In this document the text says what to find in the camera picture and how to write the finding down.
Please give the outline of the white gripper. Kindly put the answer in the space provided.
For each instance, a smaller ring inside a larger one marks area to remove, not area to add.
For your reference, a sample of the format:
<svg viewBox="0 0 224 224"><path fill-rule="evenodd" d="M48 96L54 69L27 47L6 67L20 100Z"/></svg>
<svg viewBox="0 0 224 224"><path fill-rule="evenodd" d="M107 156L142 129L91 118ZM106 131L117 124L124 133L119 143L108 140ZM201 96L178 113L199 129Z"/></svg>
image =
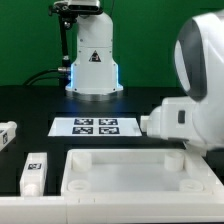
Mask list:
<svg viewBox="0 0 224 224"><path fill-rule="evenodd" d="M193 125L196 103L189 97L165 98L150 114L147 135L165 140L199 141Z"/></svg>

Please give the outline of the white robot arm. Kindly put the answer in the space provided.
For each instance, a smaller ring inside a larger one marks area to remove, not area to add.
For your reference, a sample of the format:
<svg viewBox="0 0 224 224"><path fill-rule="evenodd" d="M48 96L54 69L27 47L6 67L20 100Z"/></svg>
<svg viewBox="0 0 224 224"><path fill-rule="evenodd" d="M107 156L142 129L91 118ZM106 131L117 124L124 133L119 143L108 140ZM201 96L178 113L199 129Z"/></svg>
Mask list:
<svg viewBox="0 0 224 224"><path fill-rule="evenodd" d="M99 0L67 0L62 9L78 25L77 58L66 92L88 100L120 93L112 20ZM224 10L184 24L174 63L186 95L164 99L147 117L144 130L153 138L181 140L188 148L224 148Z"/></svg>

